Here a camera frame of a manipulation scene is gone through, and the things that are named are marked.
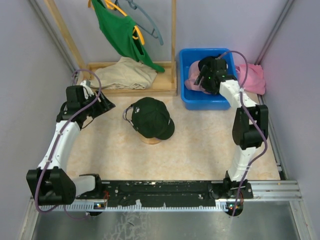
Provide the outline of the black cap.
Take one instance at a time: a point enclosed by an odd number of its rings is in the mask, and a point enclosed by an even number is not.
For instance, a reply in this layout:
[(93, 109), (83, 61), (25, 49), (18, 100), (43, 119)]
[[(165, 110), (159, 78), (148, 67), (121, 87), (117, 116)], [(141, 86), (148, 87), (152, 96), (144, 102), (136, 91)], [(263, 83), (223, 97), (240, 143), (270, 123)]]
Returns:
[(217, 71), (217, 60), (218, 58), (215, 56), (207, 56), (199, 61), (198, 69), (201, 73), (212, 72), (215, 73)]

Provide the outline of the dark green cap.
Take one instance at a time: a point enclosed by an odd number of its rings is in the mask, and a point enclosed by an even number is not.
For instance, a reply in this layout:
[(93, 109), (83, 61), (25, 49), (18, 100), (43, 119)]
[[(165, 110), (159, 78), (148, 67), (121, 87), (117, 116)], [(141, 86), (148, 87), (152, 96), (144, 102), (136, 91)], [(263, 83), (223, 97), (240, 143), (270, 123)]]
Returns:
[(168, 140), (175, 132), (175, 123), (164, 102), (153, 97), (143, 97), (132, 103), (130, 124), (147, 139)]

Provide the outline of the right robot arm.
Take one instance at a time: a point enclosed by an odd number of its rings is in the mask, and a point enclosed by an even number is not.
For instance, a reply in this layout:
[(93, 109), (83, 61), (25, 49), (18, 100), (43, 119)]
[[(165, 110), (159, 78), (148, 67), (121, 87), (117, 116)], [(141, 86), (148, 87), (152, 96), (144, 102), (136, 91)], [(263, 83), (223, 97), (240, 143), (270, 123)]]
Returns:
[(209, 94), (220, 94), (235, 109), (232, 139), (237, 147), (233, 161), (221, 189), (211, 190), (210, 196), (214, 199), (222, 195), (236, 198), (246, 186), (255, 152), (267, 142), (269, 110), (266, 105), (259, 105), (248, 97), (236, 76), (228, 73), (228, 65), (223, 58), (205, 57), (199, 61), (198, 68), (199, 75), (194, 85)]

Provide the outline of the pink cap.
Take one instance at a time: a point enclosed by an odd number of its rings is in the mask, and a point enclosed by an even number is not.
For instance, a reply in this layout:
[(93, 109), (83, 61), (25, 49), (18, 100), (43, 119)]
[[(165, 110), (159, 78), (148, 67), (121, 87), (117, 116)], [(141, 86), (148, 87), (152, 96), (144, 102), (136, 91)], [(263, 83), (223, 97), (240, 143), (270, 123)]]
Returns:
[(190, 91), (197, 91), (197, 92), (203, 92), (205, 94), (208, 94), (208, 92), (206, 92), (203, 87), (201, 87), (200, 85), (195, 85), (195, 81), (200, 74), (200, 70), (198, 66), (199, 62), (200, 61), (198, 60), (193, 62), (190, 65), (188, 70), (188, 78), (187, 80), (184, 81), (184, 85)]

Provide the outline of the purple cap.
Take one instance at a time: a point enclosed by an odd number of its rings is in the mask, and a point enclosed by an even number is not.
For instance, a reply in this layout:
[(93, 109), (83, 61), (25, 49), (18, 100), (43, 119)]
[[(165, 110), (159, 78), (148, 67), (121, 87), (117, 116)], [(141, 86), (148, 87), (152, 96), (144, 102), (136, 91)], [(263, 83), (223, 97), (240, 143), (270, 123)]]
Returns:
[(123, 111), (123, 113), (122, 113), (122, 118), (123, 118), (125, 121), (127, 121), (128, 123), (130, 123), (130, 125), (131, 125), (133, 128), (135, 128), (132, 120), (128, 118), (128, 112), (129, 112), (129, 110), (131, 110), (132, 108), (133, 108), (133, 105), (132, 105), (132, 104), (131, 104), (129, 107), (127, 107), (127, 108)]

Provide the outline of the wooden hat stand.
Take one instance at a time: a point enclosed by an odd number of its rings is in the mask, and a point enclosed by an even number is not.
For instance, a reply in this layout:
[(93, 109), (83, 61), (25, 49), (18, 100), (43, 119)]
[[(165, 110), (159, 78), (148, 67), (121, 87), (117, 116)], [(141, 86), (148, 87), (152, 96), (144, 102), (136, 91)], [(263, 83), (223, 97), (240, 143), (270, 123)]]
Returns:
[(153, 138), (146, 138), (146, 137), (144, 137), (143, 135), (139, 135), (139, 139), (143, 142), (143, 143), (145, 143), (145, 144), (147, 144), (147, 145), (156, 145), (156, 144), (159, 144), (162, 140), (160, 140), (160, 139), (157, 139), (157, 138), (155, 138), (155, 137), (153, 137)]

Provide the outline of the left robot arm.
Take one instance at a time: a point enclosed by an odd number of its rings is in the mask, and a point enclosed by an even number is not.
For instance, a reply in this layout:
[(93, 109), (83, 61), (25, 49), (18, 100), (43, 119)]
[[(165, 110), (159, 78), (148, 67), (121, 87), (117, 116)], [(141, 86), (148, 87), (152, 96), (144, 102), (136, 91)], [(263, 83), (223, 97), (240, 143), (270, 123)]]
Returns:
[(56, 117), (55, 131), (46, 154), (36, 169), (26, 174), (26, 181), (38, 207), (70, 205), (81, 195), (95, 199), (104, 192), (96, 173), (71, 178), (66, 173), (74, 143), (85, 121), (105, 114), (115, 107), (105, 95), (92, 91), (87, 80), (66, 88), (66, 102)]

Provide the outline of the blue plastic bin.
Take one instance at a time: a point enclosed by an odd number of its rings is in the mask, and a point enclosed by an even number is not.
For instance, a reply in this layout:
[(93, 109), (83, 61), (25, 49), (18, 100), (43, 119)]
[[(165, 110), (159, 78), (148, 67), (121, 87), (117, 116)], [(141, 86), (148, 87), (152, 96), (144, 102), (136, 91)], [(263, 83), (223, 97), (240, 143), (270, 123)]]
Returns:
[(222, 82), (226, 80), (236, 80), (237, 73), (234, 59), (232, 54), (228, 51), (229, 50), (226, 48), (186, 48), (180, 51), (180, 95), (187, 110), (227, 110), (230, 108), (229, 102), (220, 94), (220, 92), (219, 94), (206, 94), (201, 91), (188, 90), (185, 87), (185, 80), (188, 78), (191, 64), (208, 56), (214, 56), (218, 59), (224, 59), (226, 61), (227, 75)]

